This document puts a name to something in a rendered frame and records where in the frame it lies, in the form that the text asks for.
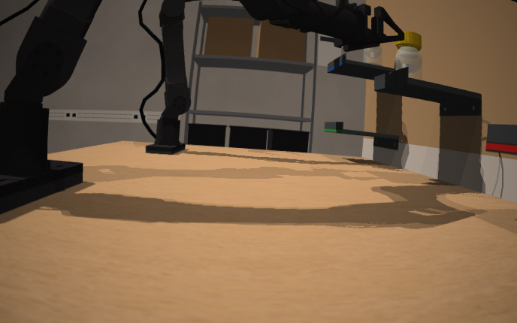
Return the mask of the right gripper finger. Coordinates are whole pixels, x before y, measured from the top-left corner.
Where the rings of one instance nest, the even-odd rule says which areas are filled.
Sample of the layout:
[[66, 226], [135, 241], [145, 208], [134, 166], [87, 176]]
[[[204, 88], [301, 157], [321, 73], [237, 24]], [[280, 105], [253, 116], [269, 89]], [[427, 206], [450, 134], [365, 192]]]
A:
[[343, 51], [344, 52], [349, 52], [349, 51], [353, 51], [353, 50], [361, 50], [361, 49], [366, 49], [366, 48], [371, 48], [371, 47], [379, 47], [379, 44], [368, 44], [366, 46], [363, 46], [363, 47], [355, 47], [353, 45], [344, 45], [343, 46]]
[[[381, 6], [374, 8], [374, 16], [381, 17], [381, 40], [375, 44], [393, 42], [393, 41], [404, 41], [404, 32], [395, 24], [392, 18], [388, 15], [385, 9]], [[383, 33], [383, 21], [385, 21], [390, 27], [392, 27], [398, 35], [386, 36]]]

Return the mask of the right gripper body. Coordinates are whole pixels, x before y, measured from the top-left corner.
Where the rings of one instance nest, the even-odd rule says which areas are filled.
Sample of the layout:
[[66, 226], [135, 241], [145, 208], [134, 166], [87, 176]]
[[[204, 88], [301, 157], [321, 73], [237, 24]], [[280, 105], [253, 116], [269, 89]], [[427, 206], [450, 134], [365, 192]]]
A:
[[335, 47], [341, 48], [347, 44], [362, 47], [380, 42], [381, 17], [372, 17], [371, 29], [367, 27], [367, 16], [371, 15], [371, 6], [357, 6], [356, 3], [350, 4], [349, 0], [336, 0], [336, 6], [327, 6], [328, 22], [319, 34], [333, 37]]

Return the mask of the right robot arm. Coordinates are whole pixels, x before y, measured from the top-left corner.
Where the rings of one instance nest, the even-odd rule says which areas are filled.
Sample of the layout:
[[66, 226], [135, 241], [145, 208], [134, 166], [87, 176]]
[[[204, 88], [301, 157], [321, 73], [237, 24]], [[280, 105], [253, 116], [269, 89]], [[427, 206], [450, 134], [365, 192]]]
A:
[[[292, 28], [315, 33], [328, 22], [328, 6], [318, 0], [239, 1], [256, 20], [288, 18]], [[83, 172], [81, 162], [47, 159], [49, 108], [41, 102], [70, 79], [101, 2], [48, 0], [33, 19], [0, 102], [0, 198]]]

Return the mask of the clear glass bottle with blue cap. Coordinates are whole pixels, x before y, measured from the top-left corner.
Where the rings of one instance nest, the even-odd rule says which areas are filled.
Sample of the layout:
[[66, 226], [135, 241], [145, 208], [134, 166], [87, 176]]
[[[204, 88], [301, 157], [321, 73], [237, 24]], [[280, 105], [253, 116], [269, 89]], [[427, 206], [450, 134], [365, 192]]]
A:
[[371, 63], [373, 65], [382, 65], [382, 48], [381, 48], [381, 46], [364, 49], [364, 63]]

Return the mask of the white bottle with yellow cap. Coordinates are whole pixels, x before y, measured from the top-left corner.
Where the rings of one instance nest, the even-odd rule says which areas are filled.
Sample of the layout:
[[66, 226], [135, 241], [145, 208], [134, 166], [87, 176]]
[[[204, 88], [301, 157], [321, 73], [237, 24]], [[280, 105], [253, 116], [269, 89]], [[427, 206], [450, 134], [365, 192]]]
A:
[[404, 31], [404, 41], [396, 41], [395, 70], [409, 67], [409, 78], [422, 80], [422, 36]]

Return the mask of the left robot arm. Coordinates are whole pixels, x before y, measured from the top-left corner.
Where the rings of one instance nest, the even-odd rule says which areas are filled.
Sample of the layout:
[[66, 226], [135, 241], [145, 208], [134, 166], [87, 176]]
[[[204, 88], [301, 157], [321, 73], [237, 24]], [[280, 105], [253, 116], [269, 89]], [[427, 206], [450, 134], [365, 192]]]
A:
[[175, 119], [186, 113], [191, 106], [183, 47], [184, 1], [198, 0], [164, 0], [159, 14], [165, 64], [166, 108], [157, 120], [155, 143], [147, 145], [146, 150], [173, 152], [186, 147], [185, 143], [179, 145], [180, 120]]

